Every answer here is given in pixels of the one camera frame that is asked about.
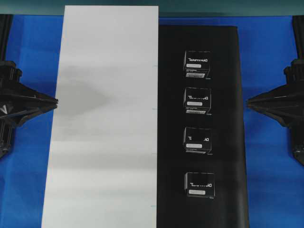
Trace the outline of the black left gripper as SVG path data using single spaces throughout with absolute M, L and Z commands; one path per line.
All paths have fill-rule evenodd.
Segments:
M 19 83 L 21 76 L 22 71 L 16 68 L 15 62 L 0 62 L 0 119 L 14 128 L 22 126 L 30 119 L 56 109 L 58 103 L 58 99 Z M 43 104 L 40 107 L 26 111 L 25 114 L 20 114 L 17 109 L 19 98 L 49 104 Z

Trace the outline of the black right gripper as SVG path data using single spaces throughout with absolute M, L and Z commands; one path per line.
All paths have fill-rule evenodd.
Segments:
M 304 121 L 304 60 L 294 59 L 291 65 L 284 69 L 284 74 L 287 81 L 285 85 L 248 99 L 246 106 L 291 129 Z M 296 111 L 293 112 L 294 117 L 291 118 L 259 108 L 255 106 L 257 104 L 292 104 Z

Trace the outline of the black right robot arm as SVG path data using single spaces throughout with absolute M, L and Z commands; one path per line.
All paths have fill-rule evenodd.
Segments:
M 286 84 L 247 100 L 247 107 L 264 114 L 283 127 L 304 122 L 304 17 L 293 16 L 297 59 L 284 69 Z

